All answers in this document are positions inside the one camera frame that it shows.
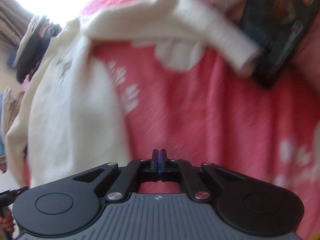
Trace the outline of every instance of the metal screw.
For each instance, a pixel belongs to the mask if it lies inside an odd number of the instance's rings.
[[[209,197],[210,197],[210,194],[205,191],[199,191],[199,192],[195,193],[196,199],[205,200],[205,199],[208,199]]]
[[[107,195],[107,198],[110,200],[118,200],[121,199],[123,196],[120,192],[111,192]]]

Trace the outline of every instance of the beige cloth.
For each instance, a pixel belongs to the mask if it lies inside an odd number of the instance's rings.
[[[19,113],[23,95],[24,92],[19,92],[17,95],[13,94],[11,87],[7,87],[4,91],[0,131],[2,141],[4,141],[4,137]],[[0,157],[0,170],[2,172],[6,172],[7,170],[5,155]]]

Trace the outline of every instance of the yellow object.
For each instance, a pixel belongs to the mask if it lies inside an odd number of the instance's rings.
[[[320,240],[320,231],[316,232],[316,234],[309,238],[309,240]]]

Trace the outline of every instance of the pink blanket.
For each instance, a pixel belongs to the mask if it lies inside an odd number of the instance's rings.
[[[132,0],[93,0],[84,13]],[[303,238],[320,229],[320,100],[288,68],[272,90],[238,78],[207,49],[188,72],[155,57],[155,46],[104,43],[103,60],[124,110],[132,158],[166,148],[193,165],[214,162],[295,192],[305,205]],[[176,192],[176,185],[148,183],[144,192]]]

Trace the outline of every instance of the phone screen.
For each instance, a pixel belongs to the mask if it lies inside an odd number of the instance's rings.
[[[263,82],[276,77],[306,34],[320,0],[247,0],[241,29],[265,49]]]

